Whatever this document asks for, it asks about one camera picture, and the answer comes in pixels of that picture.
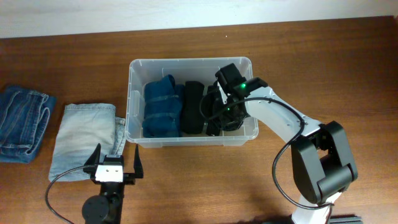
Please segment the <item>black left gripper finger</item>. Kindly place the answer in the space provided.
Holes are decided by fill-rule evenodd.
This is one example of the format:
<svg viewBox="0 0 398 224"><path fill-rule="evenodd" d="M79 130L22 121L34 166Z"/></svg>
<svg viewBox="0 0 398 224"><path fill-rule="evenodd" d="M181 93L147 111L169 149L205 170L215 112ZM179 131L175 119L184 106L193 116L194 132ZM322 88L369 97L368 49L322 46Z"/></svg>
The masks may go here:
<svg viewBox="0 0 398 224"><path fill-rule="evenodd" d="M136 144L135 151L134 151L134 178L135 179L143 179L144 178L144 169L142 166L141 158L139 155L139 145Z"/></svg>
<svg viewBox="0 0 398 224"><path fill-rule="evenodd" d="M93 166L99 163L100 161L100 155L101 155L101 144L98 143L96 145L96 148L94 152L91 154L91 156L87 159L87 161L84 163L85 166Z"/></svg>

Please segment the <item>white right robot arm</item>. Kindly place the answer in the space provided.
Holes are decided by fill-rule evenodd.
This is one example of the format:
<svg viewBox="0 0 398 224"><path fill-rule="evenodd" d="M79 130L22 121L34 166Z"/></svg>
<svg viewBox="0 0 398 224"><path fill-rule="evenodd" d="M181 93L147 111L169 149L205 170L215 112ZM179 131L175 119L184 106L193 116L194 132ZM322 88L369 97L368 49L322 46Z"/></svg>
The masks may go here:
<svg viewBox="0 0 398 224"><path fill-rule="evenodd" d="M285 142L272 163L272 179L282 196L296 207L289 223L359 223L357 217L331 215L336 199L358 178L342 125L336 121L323 124L304 115L277 96L264 80L244 78L233 63L220 68L215 77L223 106L210 119L225 124L250 116ZM287 149L300 192L298 202L277 181L277 163Z"/></svg>

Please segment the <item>dark grey garment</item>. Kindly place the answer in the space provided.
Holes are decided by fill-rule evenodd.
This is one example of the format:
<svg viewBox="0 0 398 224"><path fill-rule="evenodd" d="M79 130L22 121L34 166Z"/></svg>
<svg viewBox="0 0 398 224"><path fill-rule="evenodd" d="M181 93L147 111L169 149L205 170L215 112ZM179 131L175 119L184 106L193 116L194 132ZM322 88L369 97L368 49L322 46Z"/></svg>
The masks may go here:
<svg viewBox="0 0 398 224"><path fill-rule="evenodd" d="M223 108L221 93L217 85L210 85L207 94L203 97L201 110L206 117L211 117ZM219 136L222 130L220 117L207 121L206 134L209 136Z"/></svg>

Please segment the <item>black garment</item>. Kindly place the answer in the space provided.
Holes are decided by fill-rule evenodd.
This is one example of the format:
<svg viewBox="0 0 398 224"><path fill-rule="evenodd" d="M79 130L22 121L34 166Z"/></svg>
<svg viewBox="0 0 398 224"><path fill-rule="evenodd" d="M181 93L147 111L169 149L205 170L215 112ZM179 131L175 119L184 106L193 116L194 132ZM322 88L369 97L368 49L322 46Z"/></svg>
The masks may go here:
<svg viewBox="0 0 398 224"><path fill-rule="evenodd" d="M200 114L199 104L205 86L198 81L187 81L184 89L184 104L181 113L181 130L187 134L200 134L204 119Z"/></svg>

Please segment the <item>teal blue garment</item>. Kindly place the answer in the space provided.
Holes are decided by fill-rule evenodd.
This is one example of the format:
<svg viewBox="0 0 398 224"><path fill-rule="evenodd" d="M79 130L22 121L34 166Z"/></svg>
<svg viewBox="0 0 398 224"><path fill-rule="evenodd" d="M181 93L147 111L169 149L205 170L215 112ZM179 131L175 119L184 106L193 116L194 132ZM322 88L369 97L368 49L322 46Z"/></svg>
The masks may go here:
<svg viewBox="0 0 398 224"><path fill-rule="evenodd" d="M184 85L177 85L172 75L148 83L144 88L145 138L178 138L182 135L180 115L184 103Z"/></svg>

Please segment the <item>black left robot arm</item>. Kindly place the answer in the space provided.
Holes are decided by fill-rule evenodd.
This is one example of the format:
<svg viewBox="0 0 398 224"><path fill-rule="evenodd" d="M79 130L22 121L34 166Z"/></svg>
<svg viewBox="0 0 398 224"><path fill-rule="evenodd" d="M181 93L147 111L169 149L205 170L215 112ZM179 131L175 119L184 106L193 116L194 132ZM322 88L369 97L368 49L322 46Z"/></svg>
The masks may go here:
<svg viewBox="0 0 398 224"><path fill-rule="evenodd" d="M94 184L100 185L100 192L88 198L82 206L82 216L86 223L117 224L121 222L124 188L134 185L137 179L144 177L139 156L139 147L135 147L133 173L124 172L122 155L106 155L100 161L101 145L98 144L85 162L83 171L90 175Z"/></svg>

